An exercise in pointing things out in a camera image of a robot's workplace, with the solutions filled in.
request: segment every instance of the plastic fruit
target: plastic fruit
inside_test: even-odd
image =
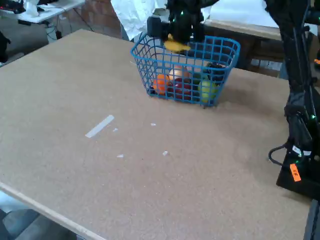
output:
[[[219,64],[217,62],[208,62],[206,65],[207,68],[213,68],[213,69],[225,69],[226,66]],[[204,74],[206,74],[209,78],[209,80],[212,80],[215,82],[216,85],[220,85],[222,81],[224,80],[224,70],[211,70],[211,69],[205,69],[203,71]]]
[[[179,53],[180,51],[189,51],[191,49],[190,46],[184,45],[180,42],[167,40],[164,42],[164,47],[172,52]]]
[[[202,80],[198,85],[198,91],[200,92],[201,102],[208,103],[214,99],[219,87],[210,80]]]
[[[158,74],[153,80],[153,89],[160,95],[165,95],[167,84],[170,82],[169,77],[164,74]]]
[[[169,72],[168,77],[170,81],[173,81],[178,78],[188,79],[190,77],[190,73],[188,72],[188,69],[185,66],[174,65],[173,69],[171,69],[171,71]]]
[[[190,79],[177,78],[168,87],[170,96],[175,96],[176,99],[191,100],[192,86]]]

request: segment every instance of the brick wall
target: brick wall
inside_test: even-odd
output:
[[[75,9],[90,26],[101,26],[114,37],[121,37],[121,24],[111,0],[86,0],[85,5]],[[68,12],[72,23],[84,24],[74,10]]]

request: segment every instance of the tape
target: tape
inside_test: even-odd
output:
[[[111,123],[113,119],[115,119],[114,116],[112,115],[107,116],[102,122],[100,122],[97,126],[92,128],[91,131],[89,131],[85,136],[89,139],[92,138],[97,133],[99,133],[102,129],[104,129],[105,126]]]

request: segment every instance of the green apple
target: green apple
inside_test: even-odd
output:
[[[201,96],[201,101],[205,104],[215,98],[219,87],[210,80],[202,80],[198,85],[198,91]]]

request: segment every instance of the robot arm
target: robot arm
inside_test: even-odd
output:
[[[182,44],[204,40],[204,17],[201,8],[218,0],[168,0],[169,23],[159,18],[148,19],[148,35]],[[320,24],[320,11],[312,8],[310,0],[265,0],[270,16],[278,24],[283,41],[285,65],[290,94],[284,108],[289,126],[289,137],[281,147],[272,149],[270,160],[282,166],[277,185],[320,200],[320,95],[311,76],[306,46],[305,23]],[[272,158],[272,153],[286,148],[283,163]],[[294,165],[301,180],[296,183],[291,167]]]

